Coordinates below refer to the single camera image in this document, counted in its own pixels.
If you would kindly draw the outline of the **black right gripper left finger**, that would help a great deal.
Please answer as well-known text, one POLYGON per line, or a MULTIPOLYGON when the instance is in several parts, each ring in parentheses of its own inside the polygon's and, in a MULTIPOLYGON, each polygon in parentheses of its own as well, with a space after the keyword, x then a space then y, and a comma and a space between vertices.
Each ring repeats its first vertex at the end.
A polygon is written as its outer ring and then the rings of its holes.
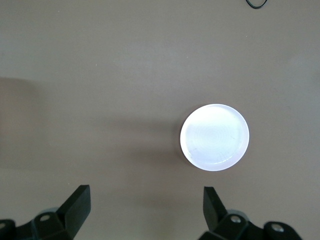
POLYGON ((74 240, 90 211, 90 186, 80 185, 56 211, 37 215, 32 233, 36 240, 74 240))

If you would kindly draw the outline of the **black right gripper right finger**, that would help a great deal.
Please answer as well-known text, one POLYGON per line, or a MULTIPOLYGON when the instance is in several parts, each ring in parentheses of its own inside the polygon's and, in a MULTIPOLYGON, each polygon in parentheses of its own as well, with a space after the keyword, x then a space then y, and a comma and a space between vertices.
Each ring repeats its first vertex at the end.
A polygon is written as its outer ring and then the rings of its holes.
POLYGON ((264 230, 251 223, 245 213, 227 210, 213 187, 204 187, 203 215, 208 231, 199 240, 265 240, 264 230))

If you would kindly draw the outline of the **pale pink round plate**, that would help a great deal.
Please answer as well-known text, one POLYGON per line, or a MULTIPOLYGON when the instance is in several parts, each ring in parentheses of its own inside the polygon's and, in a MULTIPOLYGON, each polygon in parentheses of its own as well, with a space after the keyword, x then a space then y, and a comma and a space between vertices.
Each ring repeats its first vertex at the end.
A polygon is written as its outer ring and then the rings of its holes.
POLYGON ((194 110, 180 131, 180 148, 195 167, 209 172, 226 170, 245 155, 250 141, 249 126, 234 108, 208 104, 194 110))

